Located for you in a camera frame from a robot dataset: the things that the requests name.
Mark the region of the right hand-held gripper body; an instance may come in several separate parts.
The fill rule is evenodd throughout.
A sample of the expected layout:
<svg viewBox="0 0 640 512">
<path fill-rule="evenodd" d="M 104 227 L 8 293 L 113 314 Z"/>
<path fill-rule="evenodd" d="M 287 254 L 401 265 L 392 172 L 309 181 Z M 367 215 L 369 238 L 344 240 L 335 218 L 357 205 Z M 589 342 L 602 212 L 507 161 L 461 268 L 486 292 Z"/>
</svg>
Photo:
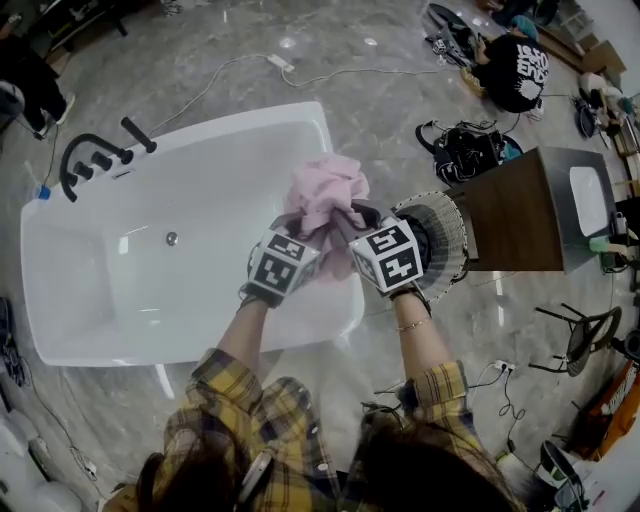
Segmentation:
<svg viewBox="0 0 640 512">
<path fill-rule="evenodd" d="M 360 277 L 383 296 L 415 284 L 424 274 L 418 241 L 407 220 L 394 213 L 361 221 L 344 215 L 344 240 Z"/>
</svg>

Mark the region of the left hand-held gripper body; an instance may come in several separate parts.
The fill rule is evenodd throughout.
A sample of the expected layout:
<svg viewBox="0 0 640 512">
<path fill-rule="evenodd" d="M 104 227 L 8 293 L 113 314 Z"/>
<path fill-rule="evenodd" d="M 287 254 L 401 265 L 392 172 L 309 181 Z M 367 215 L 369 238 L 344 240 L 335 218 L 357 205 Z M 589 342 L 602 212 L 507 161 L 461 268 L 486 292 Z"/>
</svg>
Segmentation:
<svg viewBox="0 0 640 512">
<path fill-rule="evenodd" d="M 247 281 L 239 290 L 241 307 L 262 301 L 277 308 L 318 273 L 326 227 L 305 231 L 305 237 L 289 237 L 285 224 L 290 219 L 303 220 L 303 216 L 280 215 L 252 249 Z"/>
</svg>

